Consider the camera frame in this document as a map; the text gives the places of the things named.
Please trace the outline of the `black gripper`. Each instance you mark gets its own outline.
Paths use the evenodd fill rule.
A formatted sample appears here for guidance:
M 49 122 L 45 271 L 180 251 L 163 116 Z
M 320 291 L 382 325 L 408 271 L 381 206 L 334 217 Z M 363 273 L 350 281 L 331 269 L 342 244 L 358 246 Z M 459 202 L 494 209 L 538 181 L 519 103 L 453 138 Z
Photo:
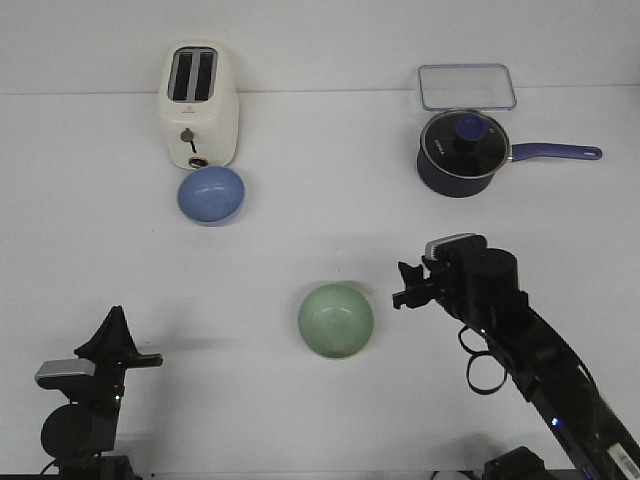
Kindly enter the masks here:
M 120 346 L 129 353 L 117 353 L 97 360 L 76 358 L 73 366 L 80 372 L 74 381 L 74 400 L 116 400 L 124 395 L 124 379 L 128 369 L 159 367 L 161 354 L 138 353 L 122 306 L 113 306 L 94 335 L 74 350 L 77 356 L 101 356 L 116 343 L 120 330 Z
M 449 297 L 462 285 L 459 279 L 463 260 L 470 254 L 481 253 L 487 248 L 452 251 L 442 261 L 429 261 L 424 255 L 422 263 L 411 266 L 405 262 L 398 263 L 398 269 L 404 282 L 404 289 L 392 295 L 394 309 L 406 306 L 416 309 L 427 305 L 430 301 L 447 303 Z

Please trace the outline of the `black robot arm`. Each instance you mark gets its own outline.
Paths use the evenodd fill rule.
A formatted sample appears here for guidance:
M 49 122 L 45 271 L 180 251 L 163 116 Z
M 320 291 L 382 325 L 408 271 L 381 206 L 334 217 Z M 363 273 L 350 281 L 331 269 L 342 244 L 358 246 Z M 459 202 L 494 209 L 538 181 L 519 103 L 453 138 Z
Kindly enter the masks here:
M 114 306 L 94 335 L 69 359 L 48 360 L 35 374 L 44 390 L 68 403 L 44 421 L 40 441 L 59 479 L 137 479 L 126 455 L 113 455 L 129 369 L 163 364 L 160 354 L 141 353 L 124 309 Z
M 529 304 L 516 257 L 484 236 L 457 234 L 429 242 L 422 262 L 398 265 L 404 289 L 393 306 L 437 302 L 486 344 L 490 356 L 534 406 L 584 479 L 636 479 L 639 446 L 600 395 L 584 362 Z

